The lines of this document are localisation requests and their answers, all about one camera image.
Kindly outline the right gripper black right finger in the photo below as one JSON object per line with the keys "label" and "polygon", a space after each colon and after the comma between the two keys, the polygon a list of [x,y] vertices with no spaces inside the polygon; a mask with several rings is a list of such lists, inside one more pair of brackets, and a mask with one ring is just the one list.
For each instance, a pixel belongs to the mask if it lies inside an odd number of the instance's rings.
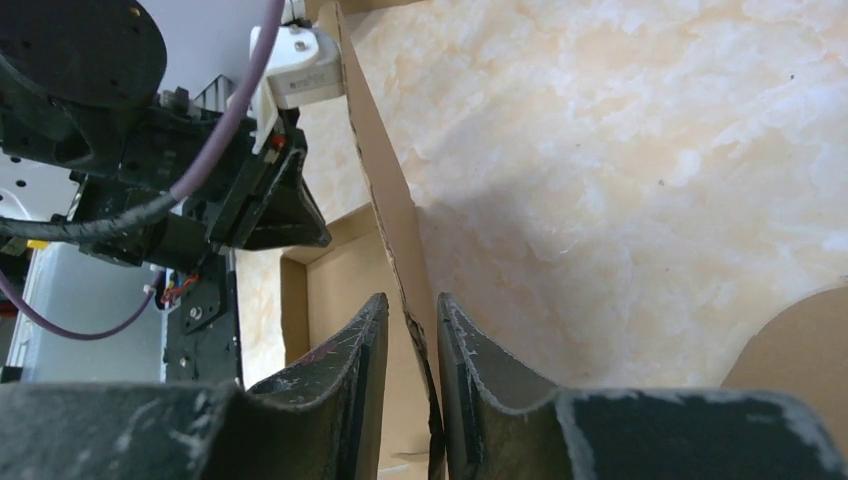
{"label": "right gripper black right finger", "polygon": [[437,301],[454,479],[843,479],[820,418],[781,392],[574,388]]}

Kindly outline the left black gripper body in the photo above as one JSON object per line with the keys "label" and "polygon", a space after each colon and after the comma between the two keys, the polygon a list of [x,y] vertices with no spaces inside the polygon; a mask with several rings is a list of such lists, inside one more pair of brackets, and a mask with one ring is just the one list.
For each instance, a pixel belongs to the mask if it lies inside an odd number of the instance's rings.
{"label": "left black gripper body", "polygon": [[199,187],[163,199],[212,136],[218,113],[148,105],[83,116],[81,137],[97,169],[83,170],[75,223],[99,223],[70,242],[88,255],[127,266],[143,262],[196,269],[235,246],[238,216],[268,169],[291,155],[307,157],[299,109],[282,110],[259,153],[256,120],[243,118]]}

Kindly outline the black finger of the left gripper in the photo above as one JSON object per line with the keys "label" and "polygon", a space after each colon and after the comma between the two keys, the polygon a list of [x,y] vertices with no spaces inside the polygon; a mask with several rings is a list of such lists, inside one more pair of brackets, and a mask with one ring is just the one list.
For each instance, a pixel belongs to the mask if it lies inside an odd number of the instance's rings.
{"label": "black finger of the left gripper", "polygon": [[304,180],[304,164],[303,155],[291,155],[263,174],[239,213],[237,248],[261,251],[329,245],[331,234]]}

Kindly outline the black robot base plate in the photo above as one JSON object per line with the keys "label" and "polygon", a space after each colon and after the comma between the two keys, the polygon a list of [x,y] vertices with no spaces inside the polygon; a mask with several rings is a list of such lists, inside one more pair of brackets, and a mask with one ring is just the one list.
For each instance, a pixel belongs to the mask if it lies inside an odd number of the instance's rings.
{"label": "black robot base plate", "polygon": [[171,271],[164,308],[162,379],[244,386],[235,255]]}

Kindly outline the brown cardboard box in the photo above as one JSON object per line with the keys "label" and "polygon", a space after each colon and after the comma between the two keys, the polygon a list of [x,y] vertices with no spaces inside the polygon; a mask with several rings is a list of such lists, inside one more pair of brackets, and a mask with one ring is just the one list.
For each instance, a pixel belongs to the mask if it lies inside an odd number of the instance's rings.
{"label": "brown cardboard box", "polygon": [[447,475],[440,406],[434,295],[418,230],[415,203],[354,50],[351,14],[375,1],[311,1],[310,17],[342,51],[348,120],[367,201],[331,222],[325,248],[298,247],[280,260],[282,328],[288,364],[327,360],[342,347],[341,329],[373,296],[387,301],[375,356],[385,381],[376,389],[382,410],[369,433],[378,459],[367,474],[379,479],[443,479]]}

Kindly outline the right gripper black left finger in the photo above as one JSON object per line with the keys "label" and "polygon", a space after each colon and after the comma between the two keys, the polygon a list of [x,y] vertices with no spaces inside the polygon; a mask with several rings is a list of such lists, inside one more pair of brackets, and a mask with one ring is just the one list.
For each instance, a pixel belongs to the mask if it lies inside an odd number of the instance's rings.
{"label": "right gripper black left finger", "polygon": [[5,479],[373,479],[387,297],[249,390],[203,382],[8,383]]}

